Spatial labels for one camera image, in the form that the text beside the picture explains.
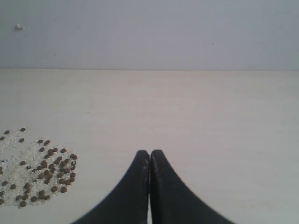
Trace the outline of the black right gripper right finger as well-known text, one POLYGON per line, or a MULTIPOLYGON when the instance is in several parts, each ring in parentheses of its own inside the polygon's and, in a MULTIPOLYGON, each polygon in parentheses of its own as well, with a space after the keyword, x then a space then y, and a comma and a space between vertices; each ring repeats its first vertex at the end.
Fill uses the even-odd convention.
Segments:
POLYGON ((162 150, 150 156, 150 208, 154 224, 229 224, 179 178, 162 150))

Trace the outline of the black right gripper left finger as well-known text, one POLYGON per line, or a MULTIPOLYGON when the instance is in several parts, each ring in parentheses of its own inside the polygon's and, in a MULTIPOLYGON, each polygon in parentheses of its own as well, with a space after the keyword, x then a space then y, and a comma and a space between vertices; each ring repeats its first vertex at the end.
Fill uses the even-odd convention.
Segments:
POLYGON ((149 206, 150 156, 139 150, 114 189, 76 224, 146 224, 149 206))

